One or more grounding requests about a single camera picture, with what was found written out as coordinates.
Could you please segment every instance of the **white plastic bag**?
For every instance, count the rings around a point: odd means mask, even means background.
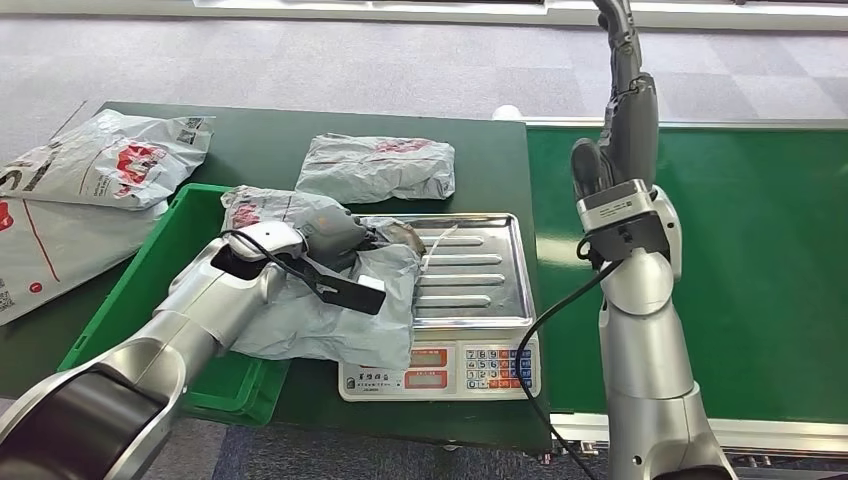
[[[0,198],[0,325],[130,257],[167,209]]]
[[[203,163],[214,117],[134,117],[104,110],[0,167],[0,197],[140,210]]]
[[[272,219],[297,228],[313,210],[343,208],[319,195],[244,186],[224,194],[221,202],[227,209],[225,229]],[[387,225],[386,219],[374,221],[378,231]],[[326,304],[303,282],[288,277],[285,287],[251,321],[232,349],[271,360],[305,357],[394,370],[409,367],[420,256],[400,244],[357,256],[356,265],[343,275],[352,279],[367,275],[384,282],[386,300],[377,315]]]
[[[241,333],[232,350],[270,360],[317,358],[405,370],[412,347],[412,300],[419,257],[406,245],[359,252],[351,278],[385,284],[380,313],[368,315],[323,303],[289,277],[271,307]]]
[[[341,203],[444,200],[456,190],[453,160],[447,143],[327,133],[312,139],[295,190]]]

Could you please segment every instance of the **digital weighing scale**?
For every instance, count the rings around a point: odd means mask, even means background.
[[[405,371],[339,364],[349,402],[515,400],[541,389],[539,341],[516,348],[535,321],[518,219],[509,214],[395,215],[418,233],[427,253],[447,229],[421,276],[415,340]]]

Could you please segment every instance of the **barcode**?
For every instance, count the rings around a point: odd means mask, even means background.
[[[202,119],[202,118],[200,118],[200,117],[191,117],[191,118],[189,118],[188,120],[186,120],[186,127],[187,127],[187,128],[195,128],[195,129],[196,129],[197,127],[199,127],[199,126],[200,126],[200,124],[201,124],[201,123],[203,123],[203,119]]]
[[[12,301],[12,296],[9,295],[9,291],[6,290],[6,282],[0,278],[0,313],[14,306],[15,302]]]
[[[187,143],[189,145],[194,145],[194,132],[189,132],[188,130],[182,130],[179,135],[177,135],[177,141]]]

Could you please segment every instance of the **green table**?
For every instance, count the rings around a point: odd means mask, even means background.
[[[392,200],[353,209],[357,213],[513,213],[519,219],[528,271],[535,283],[523,124],[126,103],[109,103],[104,108],[164,118],[217,116],[206,162],[190,179],[197,183],[292,189],[310,140],[326,132],[449,142],[456,149],[457,179],[457,192],[449,200]],[[0,395],[19,395],[56,368],[124,267],[2,330],[0,365],[22,367],[0,368]],[[273,421],[440,443],[528,451],[550,447],[544,426],[526,402],[346,403],[338,394],[336,368],[332,362],[294,361]]]
[[[531,270],[535,217],[540,308],[590,275],[574,255],[581,232],[568,153],[576,138],[597,136],[596,127],[528,127],[531,213],[522,125],[110,106],[153,116],[217,114],[213,150],[195,182],[290,188],[307,142],[325,131],[447,140],[457,148],[460,182],[451,201],[390,202],[361,211],[512,211],[521,220]],[[761,127],[669,127],[661,134],[658,183],[681,217],[684,275],[674,298],[692,365],[712,418],[848,423],[848,284],[842,281],[848,260],[839,248],[848,233],[842,212],[848,132]],[[0,365],[24,365],[0,368],[0,395],[17,395],[55,368],[120,270],[0,329]],[[543,329],[543,384],[552,412],[604,411],[599,295],[587,295]],[[339,399],[335,378],[331,363],[294,362],[275,420],[530,451],[549,446],[522,402],[354,405]]]
[[[567,169],[573,142],[597,138],[588,123],[528,124],[543,307],[591,274]],[[674,302],[719,441],[848,451],[848,123],[669,124],[657,183],[680,216]],[[542,332],[551,412],[579,413],[553,415],[573,439],[605,435],[599,304],[596,290]]]

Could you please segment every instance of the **silver robotic arm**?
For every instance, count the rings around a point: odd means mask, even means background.
[[[286,281],[306,282],[324,302],[377,313],[385,292],[324,268],[352,262],[366,229],[339,209],[313,220],[300,230],[262,222],[216,238],[141,330],[26,392],[0,417],[0,479],[140,478],[182,395]]]
[[[628,0],[594,0],[609,34],[612,92],[599,141],[577,141],[577,210],[602,282],[599,329],[609,417],[609,478],[735,479],[710,429],[671,294],[682,272],[680,221],[654,185],[653,78]]]

